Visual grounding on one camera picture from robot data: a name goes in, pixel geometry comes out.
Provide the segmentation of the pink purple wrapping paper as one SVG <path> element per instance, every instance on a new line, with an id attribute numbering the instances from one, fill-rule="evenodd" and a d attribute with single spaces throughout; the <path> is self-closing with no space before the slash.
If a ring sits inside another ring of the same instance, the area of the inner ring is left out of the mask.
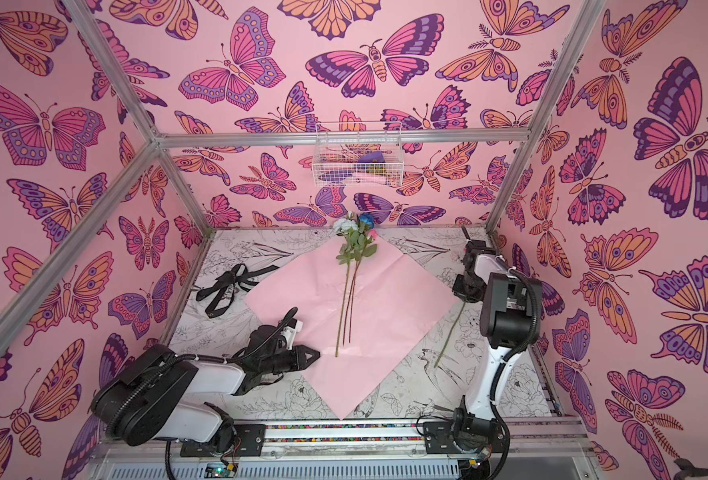
<path id="1" fill-rule="evenodd" d="M 451 310 L 450 288 L 382 239 L 360 264 L 341 265 L 333 237 L 261 280 L 246 304 L 265 324 L 296 308 L 297 340 L 320 352 L 306 381 L 343 419 Z"/>

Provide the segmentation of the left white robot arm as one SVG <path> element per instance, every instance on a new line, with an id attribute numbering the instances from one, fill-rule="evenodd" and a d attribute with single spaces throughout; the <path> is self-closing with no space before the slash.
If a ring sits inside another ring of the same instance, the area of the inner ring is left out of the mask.
<path id="1" fill-rule="evenodd" d="M 233 416 L 196 397 L 244 396 L 318 361 L 319 351 L 296 342 L 303 329 L 297 312 L 294 307 L 278 324 L 254 330 L 248 345 L 230 357 L 177 354 L 154 346 L 102 387 L 91 411 L 105 424 L 108 438 L 129 446 L 181 441 L 226 453 L 238 442 Z"/>

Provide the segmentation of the black ribbon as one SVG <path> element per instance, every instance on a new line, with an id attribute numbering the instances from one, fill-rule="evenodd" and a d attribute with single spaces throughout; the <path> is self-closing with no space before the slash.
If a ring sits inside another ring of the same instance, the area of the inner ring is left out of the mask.
<path id="1" fill-rule="evenodd" d="M 196 293 L 198 302 L 210 299 L 205 308 L 208 318 L 218 318 L 225 315 L 236 298 L 239 291 L 250 292 L 260 283 L 262 276 L 278 270 L 276 265 L 250 270 L 246 264 L 239 263 L 218 276 L 213 285 L 200 288 Z"/>

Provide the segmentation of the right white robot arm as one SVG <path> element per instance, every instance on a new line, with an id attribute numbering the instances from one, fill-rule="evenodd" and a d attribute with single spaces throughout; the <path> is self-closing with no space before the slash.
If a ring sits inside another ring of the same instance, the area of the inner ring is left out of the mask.
<path id="1" fill-rule="evenodd" d="M 452 416 L 430 419 L 416 430 L 430 454 L 486 457 L 495 447 L 510 446 L 499 400 L 515 363 L 540 335 L 543 286 L 484 240 L 467 239 L 462 264 L 453 293 L 482 306 L 479 330 L 487 351 Z"/>

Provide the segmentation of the blue fake flower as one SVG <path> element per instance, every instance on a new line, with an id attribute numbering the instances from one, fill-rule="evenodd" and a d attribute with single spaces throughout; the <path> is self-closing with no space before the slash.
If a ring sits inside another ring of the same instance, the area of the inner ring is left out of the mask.
<path id="1" fill-rule="evenodd" d="M 375 218 L 371 213 L 364 213 L 357 217 L 357 223 L 359 226 L 359 233 L 357 235 L 356 245 L 353 247 L 352 259 L 354 260 L 354 270 L 351 278 L 351 285 L 349 290 L 349 303 L 346 315 L 345 331 L 344 331 L 344 343 L 349 344 L 352 342 L 352 328 L 353 328 L 353 317 L 355 309 L 355 295 L 357 289 L 357 278 L 362 261 L 365 258 L 372 257 L 378 249 L 376 244 L 376 232 L 374 231 L 376 222 Z"/>

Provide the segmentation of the small magenta fake flower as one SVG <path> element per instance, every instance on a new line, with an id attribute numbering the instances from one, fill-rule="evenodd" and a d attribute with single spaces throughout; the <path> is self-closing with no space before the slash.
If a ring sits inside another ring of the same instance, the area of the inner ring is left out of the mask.
<path id="1" fill-rule="evenodd" d="M 358 288 L 359 288 L 359 286 L 360 286 L 360 280 L 359 280 L 359 278 L 360 278 L 360 275 L 361 275 L 362 270 L 363 270 L 364 261 L 365 261 L 366 259 L 368 259 L 368 258 L 365 258 L 365 259 L 362 261 L 362 264 L 361 264 L 361 267 L 360 267 L 360 270 L 359 270 L 359 274 L 358 274 L 358 278 L 357 278 L 357 289 L 356 289 L 356 295 L 355 295 L 354 316 L 355 316 L 356 304 L 357 304 L 356 296 L 357 296 L 357 293 L 358 293 Z M 353 275 L 353 270 L 354 270 L 354 260 L 352 259 L 352 262 L 351 262 L 351 278 L 352 278 L 352 275 Z"/>

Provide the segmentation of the pink fake rose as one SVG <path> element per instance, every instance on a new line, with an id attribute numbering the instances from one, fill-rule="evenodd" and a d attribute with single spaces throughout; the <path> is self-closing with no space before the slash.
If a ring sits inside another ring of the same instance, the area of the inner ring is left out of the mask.
<path id="1" fill-rule="evenodd" d="M 457 313 L 457 315 L 456 315 L 456 317 L 455 317 L 455 319 L 454 319 L 452 325 L 450 326 L 450 329 L 449 329 L 449 331 L 448 331 L 448 333 L 447 333 L 447 335 L 446 335 L 446 337 L 445 337 L 444 344 L 443 344 L 441 350 L 439 351 L 439 353 L 437 354 L 436 360 L 435 360 L 435 362 L 434 362 L 434 368 L 438 368 L 438 367 L 439 367 L 440 362 L 441 362 L 442 358 L 444 357 L 444 355 L 445 355 L 445 353 L 446 353 L 446 351 L 447 351 L 447 348 L 448 348 L 448 346 L 449 346 L 449 343 L 450 343 L 450 340 L 451 340 L 452 335 L 453 335 L 453 333 L 454 333 L 454 330 L 456 329 L 458 323 L 460 322 L 460 320 L 461 320 L 461 318 L 462 318 L 462 315 L 463 315 L 463 313 L 464 313 L 464 311 L 465 311 L 467 305 L 468 305 L 468 302 L 465 302 L 465 301 L 464 301 L 464 302 L 461 303 L 461 306 L 460 306 L 460 308 L 459 308 L 459 310 L 458 310 L 458 313 Z"/>

